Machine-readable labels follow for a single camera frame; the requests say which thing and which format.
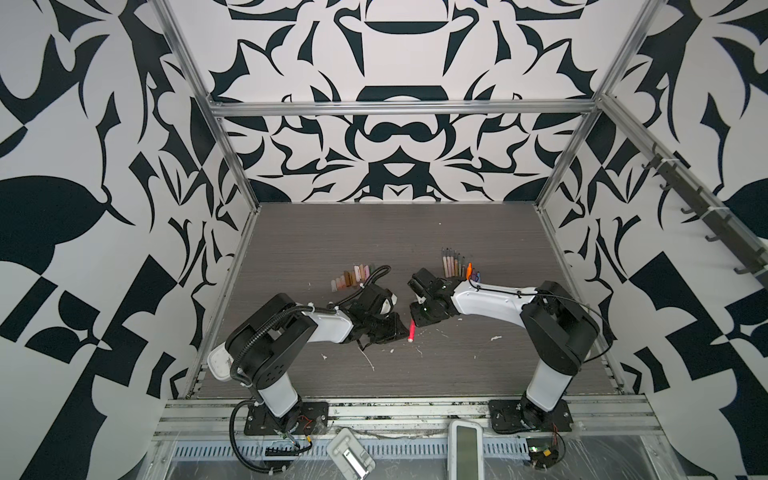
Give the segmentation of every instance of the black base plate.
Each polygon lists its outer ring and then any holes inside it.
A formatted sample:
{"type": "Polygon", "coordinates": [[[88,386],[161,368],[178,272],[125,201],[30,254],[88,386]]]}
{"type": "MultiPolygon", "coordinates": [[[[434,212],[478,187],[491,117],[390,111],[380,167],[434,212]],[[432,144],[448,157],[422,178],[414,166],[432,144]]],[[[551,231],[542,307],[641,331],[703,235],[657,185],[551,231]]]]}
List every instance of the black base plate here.
{"type": "MultiPolygon", "coordinates": [[[[524,432],[528,427],[522,421],[522,411],[518,410],[519,400],[491,400],[488,402],[488,411],[491,414],[491,428],[500,435],[524,432]]],[[[560,399],[554,406],[554,410],[545,416],[537,429],[550,432],[552,424],[558,427],[560,432],[571,431],[571,410],[568,404],[560,399]]]]}
{"type": "MultiPolygon", "coordinates": [[[[299,419],[296,428],[297,435],[311,435],[313,433],[313,422],[322,417],[328,418],[328,403],[326,402],[306,402],[301,403],[299,415],[304,415],[309,420],[299,419]]],[[[283,428],[275,422],[272,414],[267,410],[266,405],[248,407],[248,417],[245,421],[245,435],[274,435],[275,430],[281,431],[283,428]]]]}

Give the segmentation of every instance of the white plastic device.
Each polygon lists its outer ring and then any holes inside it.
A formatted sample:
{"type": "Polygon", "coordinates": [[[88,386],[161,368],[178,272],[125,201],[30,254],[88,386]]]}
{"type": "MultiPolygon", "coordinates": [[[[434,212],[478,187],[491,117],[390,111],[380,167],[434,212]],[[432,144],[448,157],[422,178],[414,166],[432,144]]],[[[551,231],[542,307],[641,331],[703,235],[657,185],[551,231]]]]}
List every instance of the white plastic device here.
{"type": "Polygon", "coordinates": [[[448,427],[449,480],[485,480],[482,427],[466,420],[453,420],[448,427]]]}

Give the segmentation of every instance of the black and white pattern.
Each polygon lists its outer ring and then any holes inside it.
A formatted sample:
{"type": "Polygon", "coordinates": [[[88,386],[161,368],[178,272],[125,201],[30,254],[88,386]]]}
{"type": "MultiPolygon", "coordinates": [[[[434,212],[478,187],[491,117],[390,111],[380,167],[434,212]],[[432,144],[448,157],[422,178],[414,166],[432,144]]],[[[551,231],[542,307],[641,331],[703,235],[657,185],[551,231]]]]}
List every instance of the black and white pattern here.
{"type": "Polygon", "coordinates": [[[0,40],[3,477],[120,478],[249,209],[145,0],[4,2],[0,40]]]}
{"type": "Polygon", "coordinates": [[[615,93],[768,238],[768,6],[670,0],[615,93]]]}
{"type": "Polygon", "coordinates": [[[228,118],[260,201],[536,200],[578,114],[228,118]]]}
{"type": "Polygon", "coordinates": [[[171,2],[212,98],[248,102],[364,101],[382,86],[433,100],[470,87],[489,98],[590,97],[642,3],[171,2]]]}
{"type": "MultiPolygon", "coordinates": [[[[767,15],[753,0],[670,0],[617,89],[763,238],[767,15]]],[[[557,240],[688,473],[766,475],[768,292],[646,162],[602,116],[547,205],[557,240]]]]}

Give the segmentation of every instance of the table surface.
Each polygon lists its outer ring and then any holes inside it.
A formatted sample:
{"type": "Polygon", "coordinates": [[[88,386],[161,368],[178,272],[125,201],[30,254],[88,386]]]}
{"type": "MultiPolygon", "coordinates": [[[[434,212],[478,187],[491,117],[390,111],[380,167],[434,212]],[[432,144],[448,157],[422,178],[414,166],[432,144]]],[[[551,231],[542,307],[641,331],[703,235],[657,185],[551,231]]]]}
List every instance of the table surface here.
{"type": "MultiPolygon", "coordinates": [[[[483,283],[564,284],[541,221],[530,204],[264,204],[256,221],[216,345],[276,293],[298,303],[326,305],[350,290],[331,292],[332,278],[355,264],[388,264],[377,282],[399,301],[395,311],[410,323],[407,286],[426,267],[442,275],[440,251],[472,259],[483,283]]],[[[538,355],[519,326],[480,316],[460,316],[416,330],[406,339],[371,345],[307,344],[290,367],[305,397],[519,395],[538,355]]],[[[602,362],[590,362],[568,393],[613,393],[602,362]]],[[[198,398],[241,398],[235,382],[206,375],[198,398]]]]}

